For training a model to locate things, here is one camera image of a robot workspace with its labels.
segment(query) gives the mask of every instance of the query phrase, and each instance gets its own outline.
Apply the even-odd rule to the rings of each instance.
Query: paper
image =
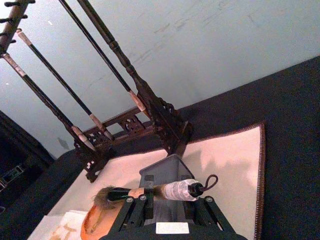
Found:
[[[187,222],[157,222],[155,224],[156,234],[189,234]]]

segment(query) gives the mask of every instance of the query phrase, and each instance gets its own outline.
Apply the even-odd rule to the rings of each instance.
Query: white wall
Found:
[[[76,0],[67,1],[123,78],[109,47]],[[319,0],[91,0],[124,53],[154,92],[181,108],[298,64],[320,53]],[[0,5],[0,17],[9,14]],[[57,0],[28,7],[20,27],[101,120],[133,107]],[[13,59],[82,130],[93,123],[22,41]],[[13,69],[0,60],[0,110],[56,157],[73,139]]]

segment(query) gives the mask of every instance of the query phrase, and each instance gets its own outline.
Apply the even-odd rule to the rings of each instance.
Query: white label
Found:
[[[187,222],[157,222],[155,224],[156,234],[189,234]]]

